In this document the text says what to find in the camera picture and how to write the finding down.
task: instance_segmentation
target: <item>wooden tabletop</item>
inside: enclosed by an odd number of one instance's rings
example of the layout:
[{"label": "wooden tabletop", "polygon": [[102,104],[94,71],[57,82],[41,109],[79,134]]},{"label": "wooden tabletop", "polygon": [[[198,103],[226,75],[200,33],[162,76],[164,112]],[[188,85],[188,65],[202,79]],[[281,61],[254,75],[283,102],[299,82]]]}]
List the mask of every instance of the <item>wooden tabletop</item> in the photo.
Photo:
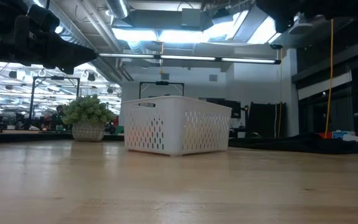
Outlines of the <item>wooden tabletop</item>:
[{"label": "wooden tabletop", "polygon": [[0,223],[358,223],[358,154],[0,144]]}]

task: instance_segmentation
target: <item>workstation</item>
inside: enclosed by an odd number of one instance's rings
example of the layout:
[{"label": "workstation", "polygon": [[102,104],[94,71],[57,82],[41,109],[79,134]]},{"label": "workstation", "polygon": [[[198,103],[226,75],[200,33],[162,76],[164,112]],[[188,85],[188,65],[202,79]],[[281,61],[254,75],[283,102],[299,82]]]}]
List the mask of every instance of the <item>workstation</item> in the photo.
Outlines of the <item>workstation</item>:
[{"label": "workstation", "polygon": [[358,223],[358,4],[0,0],[6,222]]}]

